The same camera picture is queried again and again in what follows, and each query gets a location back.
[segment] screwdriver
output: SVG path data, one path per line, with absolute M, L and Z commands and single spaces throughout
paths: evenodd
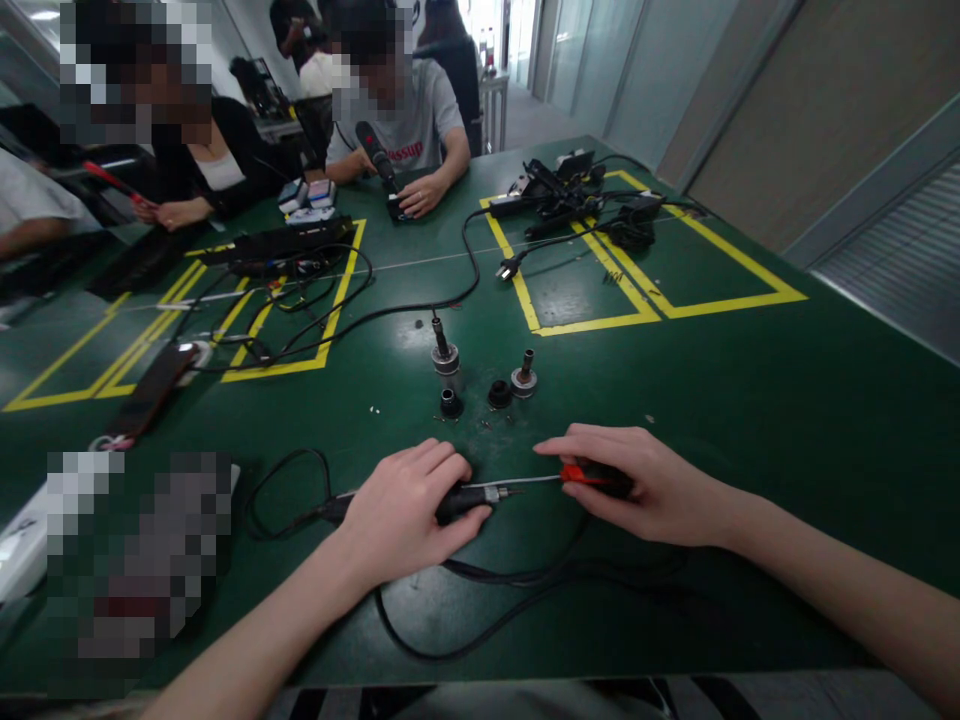
M 456 485 L 448 492 L 440 505 L 437 506 L 437 522 L 449 525 L 454 518 L 465 515 L 479 505 L 496 505 L 504 498 L 519 495 L 522 490 L 511 490 L 497 485 Z M 356 493 L 346 493 L 330 498 L 320 508 L 319 515 L 327 522 L 339 525 L 347 515 L 350 502 Z

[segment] left hand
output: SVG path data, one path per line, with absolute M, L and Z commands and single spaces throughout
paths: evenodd
M 184 202 L 164 203 L 157 209 L 157 222 L 167 232 L 173 232 L 206 220 L 212 214 L 213 208 L 206 198 L 198 197 Z
M 332 543 L 361 593 L 439 565 L 473 540 L 492 512 L 481 505 L 450 525 L 437 523 L 444 495 L 471 475 L 453 445 L 434 438 L 384 458 L 323 546 Z
M 397 196 L 401 199 L 400 209 L 407 217 L 422 218 L 440 204 L 449 189 L 450 186 L 437 173 L 425 175 L 400 191 Z

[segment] wrist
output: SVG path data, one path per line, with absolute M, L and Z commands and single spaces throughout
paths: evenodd
M 771 515 L 779 508 L 766 498 L 734 490 L 736 497 L 732 499 L 730 521 L 723 533 L 718 547 L 752 560 L 758 542 L 763 542 L 767 533 L 764 527 Z
M 304 565 L 324 588 L 326 602 L 338 616 L 350 612 L 377 585 L 364 576 L 349 541 L 339 530 L 320 543 Z
M 196 205 L 197 212 L 203 213 L 204 218 L 208 218 L 213 214 L 213 205 L 211 205 L 210 201 L 203 197 L 203 195 L 195 197 L 193 199 L 193 204 Z

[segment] bottle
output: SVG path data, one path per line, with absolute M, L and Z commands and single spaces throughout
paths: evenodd
M 494 42 L 493 28 L 490 28 L 487 30 L 487 67 L 493 67 L 496 62 L 496 47 L 497 44 Z
M 478 49 L 480 50 L 480 63 L 482 65 L 487 64 L 487 32 L 483 29 L 480 30 L 480 42 L 477 44 Z

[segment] man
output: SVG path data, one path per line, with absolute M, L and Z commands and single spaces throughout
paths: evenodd
M 588 458 L 618 468 L 633 480 L 628 500 L 577 483 L 565 483 L 563 492 L 645 540 L 743 556 L 860 642 L 944 716 L 960 717 L 960 600 L 710 477 L 646 430 L 574 424 L 564 437 L 533 449 L 564 462 Z M 477 536 L 492 512 L 488 506 L 446 527 L 435 517 L 447 491 L 471 475 L 450 443 L 434 439 L 382 460 L 343 524 L 194 660 L 142 720 L 260 717 L 320 636 L 370 591 L 445 561 Z M 495 690 L 488 685 L 484 694 Z M 541 707 L 546 710 L 523 717 L 557 717 L 547 712 L 551 705 Z
M 0 149 L 0 263 L 99 229 L 80 200 Z
M 273 0 L 270 24 L 277 39 L 277 50 L 285 58 L 293 58 L 299 75 L 313 52 L 315 35 L 322 30 L 317 13 L 307 0 Z
M 345 185 L 365 172 L 376 174 L 356 135 L 357 122 L 366 120 L 397 172 L 440 165 L 399 193 L 404 213 L 421 218 L 470 165 L 450 80 L 434 61 L 404 55 L 401 15 L 384 0 L 338 0 L 330 5 L 328 18 L 333 39 L 366 97 L 349 97 L 353 91 L 335 96 L 337 126 L 327 150 L 327 176 Z M 441 144 L 446 150 L 442 165 Z

